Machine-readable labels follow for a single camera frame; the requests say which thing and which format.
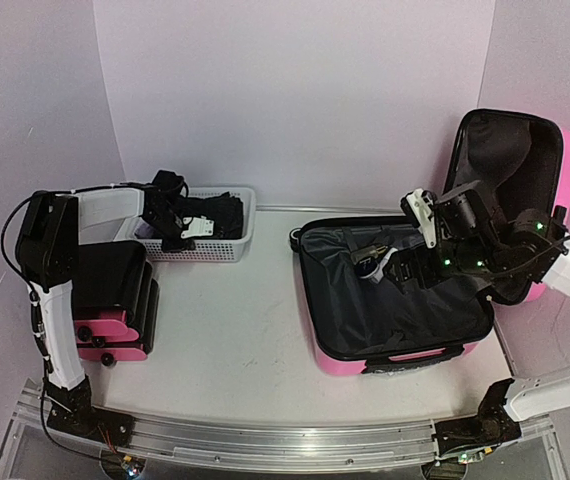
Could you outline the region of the white plastic mesh basket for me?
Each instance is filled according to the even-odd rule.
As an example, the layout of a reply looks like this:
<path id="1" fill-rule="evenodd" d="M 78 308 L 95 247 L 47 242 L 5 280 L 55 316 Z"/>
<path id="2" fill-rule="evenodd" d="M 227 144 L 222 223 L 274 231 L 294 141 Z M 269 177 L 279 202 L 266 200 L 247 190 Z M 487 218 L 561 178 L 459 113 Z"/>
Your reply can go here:
<path id="1" fill-rule="evenodd" d="M 211 217 L 200 214 L 193 226 L 188 228 L 189 240 L 193 247 L 180 251 L 170 251 L 162 246 L 160 238 L 154 238 L 151 227 L 141 218 L 124 220 L 114 240 L 134 240 L 141 243 L 147 257 L 153 262 L 214 262 L 236 263 L 241 260 L 254 232 L 256 214 L 256 194 L 250 187 L 208 186 L 189 189 L 190 198 L 209 200 L 223 194 L 240 201 L 242 206 L 239 238 L 222 238 L 216 233 L 219 226 Z"/>

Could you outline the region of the black jeans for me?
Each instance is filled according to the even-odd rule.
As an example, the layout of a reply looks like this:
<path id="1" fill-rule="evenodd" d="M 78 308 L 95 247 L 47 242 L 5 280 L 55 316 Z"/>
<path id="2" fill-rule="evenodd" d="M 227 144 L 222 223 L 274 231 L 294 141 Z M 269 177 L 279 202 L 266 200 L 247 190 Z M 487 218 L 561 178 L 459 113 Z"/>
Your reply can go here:
<path id="1" fill-rule="evenodd" d="M 173 202 L 168 200 L 167 202 L 187 225 L 191 223 L 188 220 L 191 218 L 204 218 L 212 221 L 212 237 L 214 239 L 240 239 L 242 236 L 244 222 L 243 202 L 240 198 L 232 196 L 230 192 L 209 197 L 180 197 Z M 148 226 L 152 230 L 152 238 L 161 239 L 160 235 L 150 225 Z"/>

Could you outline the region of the white cosmetic tube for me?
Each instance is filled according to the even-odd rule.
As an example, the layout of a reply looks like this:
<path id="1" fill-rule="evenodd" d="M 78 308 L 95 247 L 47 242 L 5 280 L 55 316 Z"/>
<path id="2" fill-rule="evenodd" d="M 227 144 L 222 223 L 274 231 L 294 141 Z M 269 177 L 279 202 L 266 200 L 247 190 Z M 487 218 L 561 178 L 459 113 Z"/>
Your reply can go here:
<path id="1" fill-rule="evenodd" d="M 373 273 L 372 277 L 370 278 L 370 281 L 374 284 L 378 284 L 381 282 L 381 280 L 384 278 L 385 273 L 384 273 L 384 269 L 387 266 L 387 264 L 389 263 L 391 257 L 397 252 L 397 249 L 392 247 L 390 248 L 386 254 L 382 257 L 382 259 L 379 261 L 378 266 L 375 270 L 375 272 Z"/>

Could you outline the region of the clear glass perfume bottle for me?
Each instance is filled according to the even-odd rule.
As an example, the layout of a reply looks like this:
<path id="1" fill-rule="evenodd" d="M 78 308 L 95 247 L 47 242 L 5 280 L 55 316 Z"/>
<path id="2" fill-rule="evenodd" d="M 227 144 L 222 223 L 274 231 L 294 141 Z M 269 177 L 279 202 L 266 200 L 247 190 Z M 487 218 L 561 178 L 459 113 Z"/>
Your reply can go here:
<path id="1" fill-rule="evenodd" d="M 373 257 L 377 259 L 384 256 L 390 249 L 390 245 L 375 243 L 352 251 L 350 253 L 350 259 L 353 263 L 357 263 L 366 257 Z"/>

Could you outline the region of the pink and black case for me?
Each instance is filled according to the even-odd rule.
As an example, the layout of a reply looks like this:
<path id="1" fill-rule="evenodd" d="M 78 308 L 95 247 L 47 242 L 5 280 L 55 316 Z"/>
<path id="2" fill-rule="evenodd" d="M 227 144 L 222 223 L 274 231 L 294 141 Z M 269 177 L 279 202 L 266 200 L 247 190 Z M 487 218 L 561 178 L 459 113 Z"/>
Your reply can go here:
<path id="1" fill-rule="evenodd" d="M 86 244 L 79 250 L 72 306 L 81 359 L 111 367 L 146 360 L 153 350 L 160 287 L 136 241 Z"/>

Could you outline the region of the pink hard-shell suitcase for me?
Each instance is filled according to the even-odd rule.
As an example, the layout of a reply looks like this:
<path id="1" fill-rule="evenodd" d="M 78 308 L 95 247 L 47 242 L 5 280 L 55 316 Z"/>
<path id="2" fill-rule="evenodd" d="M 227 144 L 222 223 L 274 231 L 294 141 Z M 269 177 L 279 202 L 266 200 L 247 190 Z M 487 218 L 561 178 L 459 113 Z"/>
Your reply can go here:
<path id="1" fill-rule="evenodd" d="M 395 216 L 329 218 L 290 234 L 317 365 L 354 376 L 471 352 L 495 304 L 541 293 L 570 208 L 570 131 L 535 115 L 476 109 L 456 133 L 441 194 Z"/>

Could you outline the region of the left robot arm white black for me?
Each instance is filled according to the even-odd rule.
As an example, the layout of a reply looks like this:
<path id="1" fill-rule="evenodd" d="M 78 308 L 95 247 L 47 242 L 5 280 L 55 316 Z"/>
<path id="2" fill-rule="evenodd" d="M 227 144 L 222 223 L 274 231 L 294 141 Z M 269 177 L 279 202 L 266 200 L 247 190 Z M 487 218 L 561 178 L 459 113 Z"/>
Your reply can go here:
<path id="1" fill-rule="evenodd" d="M 72 290 L 79 265 L 80 233 L 113 221 L 141 218 L 163 239 L 189 244 L 191 219 L 183 219 L 168 194 L 152 184 L 120 183 L 74 190 L 33 192 L 16 238 L 15 270 L 33 307 L 33 335 L 47 380 L 71 392 L 86 382 L 74 339 Z"/>

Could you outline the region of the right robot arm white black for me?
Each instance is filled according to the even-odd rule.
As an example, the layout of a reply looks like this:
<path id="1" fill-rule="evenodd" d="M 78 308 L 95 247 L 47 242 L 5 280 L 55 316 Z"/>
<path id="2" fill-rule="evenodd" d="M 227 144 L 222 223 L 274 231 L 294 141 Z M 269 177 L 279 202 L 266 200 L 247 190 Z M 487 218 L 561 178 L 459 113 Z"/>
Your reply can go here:
<path id="1" fill-rule="evenodd" d="M 560 219 L 533 210 L 507 223 L 437 214 L 420 231 L 418 245 L 394 248 L 388 255 L 384 274 L 398 288 L 408 283 L 431 288 L 453 278 L 492 288 L 525 282 L 570 302 L 570 232 Z M 468 433 L 475 441 L 491 442 L 505 430 L 508 417 L 523 421 L 570 408 L 570 365 L 509 380 L 501 402 L 502 408 L 491 404 L 470 418 Z"/>

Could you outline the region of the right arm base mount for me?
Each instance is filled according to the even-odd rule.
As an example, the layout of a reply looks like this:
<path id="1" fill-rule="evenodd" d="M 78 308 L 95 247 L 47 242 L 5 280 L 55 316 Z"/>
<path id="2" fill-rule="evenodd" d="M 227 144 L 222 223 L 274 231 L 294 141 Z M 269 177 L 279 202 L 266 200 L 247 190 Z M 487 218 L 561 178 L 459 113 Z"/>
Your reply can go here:
<path id="1" fill-rule="evenodd" d="M 521 437 L 521 427 L 505 410 L 507 391 L 515 382 L 505 379 L 492 384 L 474 415 L 441 420 L 432 435 L 436 443 L 436 459 L 474 456 L 486 448 L 494 449 Z"/>

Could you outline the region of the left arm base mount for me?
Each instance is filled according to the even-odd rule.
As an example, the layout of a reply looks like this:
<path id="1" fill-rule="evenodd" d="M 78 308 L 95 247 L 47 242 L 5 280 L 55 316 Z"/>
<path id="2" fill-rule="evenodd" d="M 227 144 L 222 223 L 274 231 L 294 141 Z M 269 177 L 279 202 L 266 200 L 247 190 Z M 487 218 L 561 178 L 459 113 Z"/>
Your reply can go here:
<path id="1" fill-rule="evenodd" d="M 88 377 L 71 389 L 45 380 L 45 395 L 52 404 L 46 420 L 48 428 L 79 438 L 102 441 L 107 446 L 130 445 L 134 417 L 94 406 Z"/>

